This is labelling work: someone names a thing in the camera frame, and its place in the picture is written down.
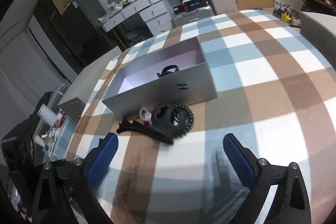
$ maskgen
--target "silver suitcase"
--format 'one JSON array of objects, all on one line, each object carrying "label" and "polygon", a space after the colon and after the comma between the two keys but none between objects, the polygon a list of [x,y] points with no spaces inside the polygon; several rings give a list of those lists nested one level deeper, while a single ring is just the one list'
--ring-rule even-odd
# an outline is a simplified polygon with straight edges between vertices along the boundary
[{"label": "silver suitcase", "polygon": [[177,15],[174,15],[171,23],[173,24],[173,27],[179,27],[182,25],[186,25],[191,22],[198,21],[203,18],[212,17],[215,13],[212,10],[212,7],[210,5],[197,8],[196,10],[193,10],[191,12],[183,12]]}]

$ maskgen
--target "refrigerator sticker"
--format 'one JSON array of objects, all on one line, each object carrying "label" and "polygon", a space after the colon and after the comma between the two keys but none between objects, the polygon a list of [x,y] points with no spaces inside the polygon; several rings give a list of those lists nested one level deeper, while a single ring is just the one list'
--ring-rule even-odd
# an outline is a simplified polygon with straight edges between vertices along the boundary
[{"label": "refrigerator sticker", "polygon": [[77,7],[78,7],[78,3],[77,3],[75,0],[72,2],[72,4],[73,4],[74,7],[77,9]]}]

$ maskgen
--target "white curtain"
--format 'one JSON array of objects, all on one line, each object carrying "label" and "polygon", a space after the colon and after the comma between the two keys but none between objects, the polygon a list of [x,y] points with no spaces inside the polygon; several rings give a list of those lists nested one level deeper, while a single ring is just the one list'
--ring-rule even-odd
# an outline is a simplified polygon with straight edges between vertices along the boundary
[{"label": "white curtain", "polygon": [[0,51],[0,138],[33,113],[39,99],[65,80],[28,28]]}]

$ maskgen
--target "plaid bedsheet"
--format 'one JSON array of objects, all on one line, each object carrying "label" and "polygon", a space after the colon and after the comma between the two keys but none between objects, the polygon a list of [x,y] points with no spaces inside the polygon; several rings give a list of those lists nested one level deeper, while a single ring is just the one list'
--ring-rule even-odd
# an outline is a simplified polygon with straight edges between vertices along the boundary
[{"label": "plaid bedsheet", "polygon": [[[69,145],[85,157],[120,119],[101,102],[117,70],[135,58],[198,37],[218,98],[193,105],[195,125],[172,147],[136,132],[119,149],[100,204],[116,224],[228,223],[247,195],[222,148],[232,132],[271,164],[300,165],[312,222],[336,203],[336,72],[304,37],[261,10],[199,20],[141,42],[112,60],[98,81]],[[256,223],[263,223],[272,186]]]}]

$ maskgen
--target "blue gripper pad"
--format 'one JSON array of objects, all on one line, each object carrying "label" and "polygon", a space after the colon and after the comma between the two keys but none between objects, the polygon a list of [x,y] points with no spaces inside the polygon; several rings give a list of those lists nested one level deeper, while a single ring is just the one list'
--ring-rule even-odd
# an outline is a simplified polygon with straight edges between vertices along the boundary
[{"label": "blue gripper pad", "polygon": [[244,187],[251,190],[255,183],[253,169],[238,148],[237,144],[231,138],[230,134],[225,135],[223,139],[223,148],[232,167],[238,175],[240,182]]},{"label": "blue gripper pad", "polygon": [[108,133],[104,139],[99,140],[98,147],[91,149],[85,157],[83,175],[89,189],[101,184],[118,150],[118,145],[118,136],[114,133]]}]

